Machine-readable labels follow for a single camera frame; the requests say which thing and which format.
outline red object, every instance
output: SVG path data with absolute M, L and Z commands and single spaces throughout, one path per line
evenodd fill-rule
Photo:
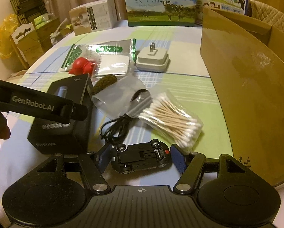
M 74 75 L 92 74 L 94 65 L 95 60 L 79 57 L 73 62 L 72 69 L 68 73 Z
M 94 63 L 87 63 L 83 68 L 83 74 L 92 74 Z

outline cotton swab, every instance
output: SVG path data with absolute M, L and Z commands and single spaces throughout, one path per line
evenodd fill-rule
M 180 105 L 175 105 L 165 92 L 153 98 L 149 108 L 144 109 L 138 117 L 171 135 L 182 148 L 192 147 L 203 127 L 198 117 L 190 116 Z

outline white box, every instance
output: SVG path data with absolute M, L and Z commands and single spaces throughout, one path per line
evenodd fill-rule
M 69 11 L 75 35 L 111 29 L 117 22 L 115 0 L 99 0 Z

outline toy car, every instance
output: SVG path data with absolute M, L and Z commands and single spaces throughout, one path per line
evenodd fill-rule
M 168 146 L 153 139 L 150 142 L 125 145 L 119 144 L 110 151 L 112 168 L 122 174 L 171 165 Z

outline toy car wheel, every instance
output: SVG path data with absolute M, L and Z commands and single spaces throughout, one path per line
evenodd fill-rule
M 131 173 L 131 168 L 130 167 L 124 167 L 122 169 L 122 174 L 128 174 L 128 173 Z
M 149 143 L 151 144 L 151 146 L 156 146 L 156 145 L 158 145 L 160 142 L 159 142 L 158 139 L 152 139 Z
M 162 167 L 164 167 L 164 166 L 166 166 L 166 165 L 167 165 L 167 163 L 166 163 L 166 161 L 164 161 L 164 160 L 161 160 L 161 161 L 158 162 L 158 166 L 159 166 L 160 168 L 162 168 Z
M 126 145 L 125 144 L 119 144 L 116 147 L 117 147 L 117 150 L 120 151 L 120 152 L 126 150 Z

